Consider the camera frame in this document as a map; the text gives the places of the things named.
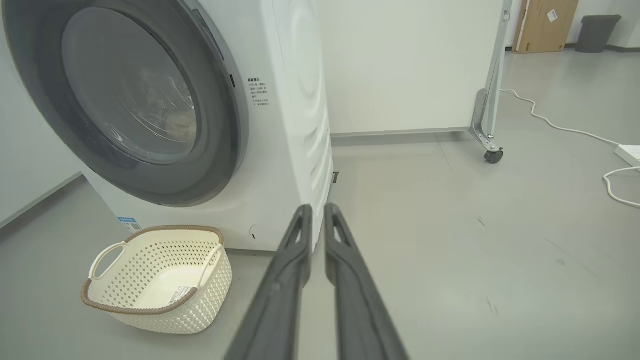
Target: blue and white sticker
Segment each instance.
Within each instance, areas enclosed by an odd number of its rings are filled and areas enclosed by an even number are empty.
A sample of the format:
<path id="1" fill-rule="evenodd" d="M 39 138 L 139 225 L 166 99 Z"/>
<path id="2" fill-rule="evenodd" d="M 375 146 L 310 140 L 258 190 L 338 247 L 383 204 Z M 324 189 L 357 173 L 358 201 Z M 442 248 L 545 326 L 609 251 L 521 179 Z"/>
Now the blue and white sticker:
<path id="1" fill-rule="evenodd" d="M 138 224 L 136 219 L 134 218 L 118 218 L 121 223 L 129 230 L 130 233 L 135 234 L 138 231 L 142 230 L 142 226 Z"/>

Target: basket handle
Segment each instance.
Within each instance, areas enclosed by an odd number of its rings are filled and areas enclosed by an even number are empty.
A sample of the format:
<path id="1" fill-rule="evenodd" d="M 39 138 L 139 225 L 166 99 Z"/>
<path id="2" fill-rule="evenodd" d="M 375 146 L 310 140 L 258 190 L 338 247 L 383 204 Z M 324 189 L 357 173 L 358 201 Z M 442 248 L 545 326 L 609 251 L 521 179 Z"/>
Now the basket handle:
<path id="1" fill-rule="evenodd" d="M 207 266 L 209 265 L 209 262 L 211 261 L 211 259 L 213 259 L 213 257 L 223 248 L 222 244 L 217 244 L 215 248 L 213 248 L 213 250 L 211 250 L 211 252 L 209 253 L 209 255 L 207 256 L 207 259 L 205 259 L 204 263 L 202 264 L 202 273 L 200 274 L 200 278 L 198 280 L 198 283 L 196 284 L 195 288 L 196 289 L 200 289 L 202 287 L 202 279 L 204 278 L 204 274 L 207 272 Z M 220 261 L 221 256 L 216 259 L 216 262 L 213 263 L 213 267 L 215 267 L 218 262 Z"/>
<path id="2" fill-rule="evenodd" d="M 117 249 L 121 247 L 122 248 L 122 252 L 120 253 L 120 255 L 118 255 L 118 257 L 111 263 L 111 265 L 109 265 L 109 267 L 107 268 L 107 270 L 105 270 L 102 275 L 100 276 L 95 276 L 95 271 L 98 269 L 98 265 L 100 265 L 100 262 L 102 261 L 102 259 L 104 259 L 105 256 L 107 256 L 107 254 L 109 254 L 111 251 Z M 93 260 L 93 265 L 91 265 L 91 268 L 89 269 L 89 279 L 95 281 L 95 280 L 100 280 L 104 274 L 106 274 L 111 267 L 113 267 L 113 265 L 115 265 L 115 263 L 118 262 L 118 260 L 120 260 L 120 258 L 122 257 L 122 255 L 124 255 L 125 250 L 127 249 L 127 243 L 126 242 L 121 242 L 121 243 L 115 243 L 112 246 L 104 249 L 97 258 L 95 258 L 95 260 Z"/>

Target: white washing machine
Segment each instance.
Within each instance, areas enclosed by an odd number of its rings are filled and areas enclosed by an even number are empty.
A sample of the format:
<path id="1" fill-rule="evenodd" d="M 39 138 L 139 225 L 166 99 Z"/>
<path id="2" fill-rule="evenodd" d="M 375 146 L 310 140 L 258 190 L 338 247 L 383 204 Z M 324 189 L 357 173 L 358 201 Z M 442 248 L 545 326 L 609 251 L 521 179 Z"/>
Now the white washing machine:
<path id="1" fill-rule="evenodd" d="M 4 21 L 35 104 L 130 231 L 276 250 L 311 204 L 316 243 L 333 161 L 312 0 L 5 0 Z"/>

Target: basket bottom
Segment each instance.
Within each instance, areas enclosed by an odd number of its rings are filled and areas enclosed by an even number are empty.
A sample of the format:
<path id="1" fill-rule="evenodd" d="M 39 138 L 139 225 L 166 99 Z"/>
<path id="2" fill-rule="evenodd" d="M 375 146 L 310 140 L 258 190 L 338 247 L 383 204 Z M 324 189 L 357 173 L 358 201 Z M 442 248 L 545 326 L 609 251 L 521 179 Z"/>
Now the basket bottom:
<path id="1" fill-rule="evenodd" d="M 202 282 L 206 283 L 214 267 L 205 271 Z M 133 308 L 158 309 L 180 300 L 191 288 L 198 286 L 202 268 L 199 266 L 177 266 L 163 270 L 149 283 Z"/>

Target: gray trash bin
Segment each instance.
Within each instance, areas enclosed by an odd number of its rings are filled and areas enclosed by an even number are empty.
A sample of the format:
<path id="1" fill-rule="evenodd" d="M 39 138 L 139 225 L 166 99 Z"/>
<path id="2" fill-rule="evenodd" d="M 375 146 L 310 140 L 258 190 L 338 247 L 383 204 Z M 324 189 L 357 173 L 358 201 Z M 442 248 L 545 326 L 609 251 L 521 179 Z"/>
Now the gray trash bin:
<path id="1" fill-rule="evenodd" d="M 601 53 L 616 28 L 620 15 L 592 15 L 582 18 L 582 29 L 575 50 L 578 53 Z"/>

